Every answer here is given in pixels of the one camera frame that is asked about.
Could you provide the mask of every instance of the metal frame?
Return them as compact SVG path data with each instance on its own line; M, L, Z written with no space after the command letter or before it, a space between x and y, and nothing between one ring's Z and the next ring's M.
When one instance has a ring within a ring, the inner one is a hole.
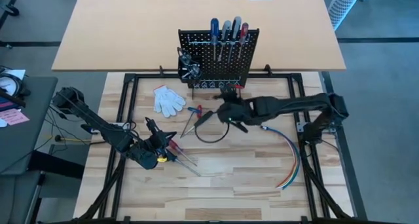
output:
M251 71L251 73L249 73L248 78L281 78L281 79L286 79L287 83L288 83L288 87L289 87L289 96L290 98L296 98L296 92L295 92L295 83L297 84L298 87L298 93L300 96L305 96L305 91L304 91L304 85L303 85L303 81L302 81L302 76L300 73L273 73L270 69L270 66L267 65L265 67L264 70L261 71L261 73L255 73L256 71ZM177 75L177 72L175 71L165 71L163 72L163 69L160 66L160 73L141 73L141 74L135 74L135 73L127 73L125 74L125 78L124 78L124 85L122 87L122 93L121 93L121 97L120 97L120 104L119 104L119 109L118 109L118 115L117 115L117 122L121 122L122 121L122 116L124 114L124 107L126 104L126 97L127 97L127 92L128 92L128 86L131 82L133 82L133 89L132 89L132 93L131 93L131 97L130 97L130 104L129 104L129 109L128 109L128 115L127 115L127 121L130 121L133 119L133 115L134 115L134 108L135 108L135 103L136 103L136 97L137 97L137 89L138 89L138 83L140 79L177 79L179 78L179 76ZM294 113L294 120L296 122L296 129L297 129L297 122L300 122L300 116L298 113ZM310 122L310 115L309 112L304 112L304 122ZM338 137L337 137L337 142L340 145L340 148L343 152L348 153L348 145L346 143L346 138L344 137L344 132L343 132L343 128L340 127L338 129ZM315 218L318 216L318 211L316 210L316 205L315 205L315 198L314 198L314 193L313 193L313 187L312 187L312 181L314 182L314 185L319 189L319 191L321 193L326 192L327 195L325 197L320 196L320 201L321 201L321 209L322 209L322 215L323 217L326 218L330 218L330 213L329 213L329 206L327 204L327 201L333 201L333 198L329 195L329 193L326 191L326 189L323 186L323 178L321 176L321 168L320 168L320 164L319 164L319 158L318 158L318 154L317 154L317 150L316 150L316 146L315 145L309 145L310 146L310 150L312 152L312 162L313 162L313 167L314 169L305 169L304 168L304 183L306 186L306 192L307 192L307 196L308 196L308 203L309 203L309 208L310 208L310 214L312 216L312 218ZM303 141L299 141L299 147L300 147L300 154L302 157L305 157L305 162L306 162L306 166L308 164L308 157L306 155L305 152L305 143ZM349 173L352 175L354 175L354 168L352 166L352 161L350 159L350 156L346 156L345 157L345 163L344 163L344 168L345 170L348 170ZM109 161L108 161L108 166L107 166L107 170L106 170L106 178L105 178L105 183L107 183L111 177L111 173L113 171L113 166L115 163L115 150L111 150L111 154L109 155ZM122 190L122 180L123 180L123 169L122 169L122 174L119 176L117 184L115 186L115 193L114 193L114 199L113 199L113 205L112 205L112 210L111 210L111 217L110 218L117 218L117 214L118 214L118 206L119 206L119 202L120 202L120 192ZM351 180L349 182L350 189L354 189L352 191L349 191L350 195L352 195L352 197L356 197L356 202L355 202L355 208L354 208L354 212L356 213L356 216L360 219L363 220L367 220L365 214L365 209L363 206L363 203L361 201L361 194L359 192L359 187L354 187L353 184L354 182L356 183L356 178L354 177L353 180ZM99 216L98 218L103 218L105 215L105 210L106 210L106 205L107 205L107 200L105 199L105 201L102 203L101 207L100 207L100 211L99 211ZM302 217L301 221L276 221L275 223L288 223L288 224L294 224L294 223L304 223L305 217ZM165 221L165 223L170 222L170 223L177 223L176 221ZM204 223L205 221L198 221L198 222L194 222L194 223ZM259 221L250 221L250 222L243 222L241 221L240 223L257 223Z

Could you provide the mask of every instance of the pegboard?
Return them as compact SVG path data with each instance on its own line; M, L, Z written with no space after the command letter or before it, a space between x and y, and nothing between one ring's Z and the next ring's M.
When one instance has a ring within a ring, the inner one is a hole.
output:
M218 57L221 52L221 31L218 36L218 44L215 47L215 61L213 55L213 45L211 44L210 31L182 31L179 30L179 41L181 48L188 51L192 58L201 59L202 78L199 82L188 83L189 88L223 88L226 84L246 85L247 74L250 70L253 54L256 49L259 29L249 30L246 42L242 47L240 58L240 37L237 35L234 45L230 44L230 39L223 47L221 61ZM230 63L228 54L232 48Z

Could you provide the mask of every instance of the wooden tabletop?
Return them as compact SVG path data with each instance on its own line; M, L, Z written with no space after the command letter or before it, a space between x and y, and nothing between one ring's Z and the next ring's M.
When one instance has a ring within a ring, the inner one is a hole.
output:
M99 114L105 120L116 119L123 73L108 73L100 103ZM322 92L318 73L302 74L307 95ZM186 98L187 106L202 104L204 112L217 109L221 100L212 100L218 90L195 90L194 100L191 90L179 79L140 79L134 110L136 130L142 138L148 138L144 117L154 119L165 132L180 134L190 116L186 109L177 116L164 118L153 111L153 89L165 84ZM248 79L244 98L255 96L275 96L288 98L289 91L285 79ZM315 119L319 112L311 112ZM297 141L292 114L280 115L266 122L291 140ZM217 117L198 132L207 140L220 138L225 131ZM300 220L302 215L310 217L302 169L294 183L285 190L275 186L289 173L293 157L286 141L273 132L248 126L245 134L232 127L227 137L213 144L200 142L192 133L174 140L190 156L197 167L180 157L186 164L202 174L197 177L179 164L159 163L153 170L145 170L136 162L126 163L118 219L130 215L131 220ZM335 144L331 135L323 138ZM326 189L342 209L352 215L352 207L344 173L337 150L325 143L317 145L323 180ZM82 180L75 217L83 214L103 187L110 146L92 145L89 151ZM316 205L319 207L318 192L314 189ZM113 199L109 195L107 215Z
M177 69L178 29L235 16L260 29L251 69L345 69L324 0L78 0L52 70Z

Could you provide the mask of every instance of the gray floor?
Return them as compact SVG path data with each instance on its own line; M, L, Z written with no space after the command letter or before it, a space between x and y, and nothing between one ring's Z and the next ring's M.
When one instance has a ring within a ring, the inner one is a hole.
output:
M16 6L22 15L7 19L0 30L0 40L60 41L75 2L18 0ZM357 3L337 30L337 36L419 37L418 13L418 0ZM419 74L419 44L340 47L348 70L332 73L331 77L335 92L345 97L350 111L344 126L367 215L371 220L417 223L419 167L415 162L419 147L414 129L419 127L419 97L414 86ZM56 51L56 47L0 48L0 64L25 68L29 75L57 76L58 88L77 87L91 108L97 110L105 73L53 73L50 68ZM87 78L95 79L95 84L87 85ZM88 138L77 124L58 124L80 138ZM49 125L44 126L39 143L50 134L49 129ZM68 220L75 199L74 196L43 202L39 220Z

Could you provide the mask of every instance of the work glove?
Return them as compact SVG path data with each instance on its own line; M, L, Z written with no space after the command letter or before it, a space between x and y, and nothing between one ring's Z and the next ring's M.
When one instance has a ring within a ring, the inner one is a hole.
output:
M186 101L168 89L165 85L154 90L155 92L155 111L162 112L164 117L176 116L176 111L181 111Z

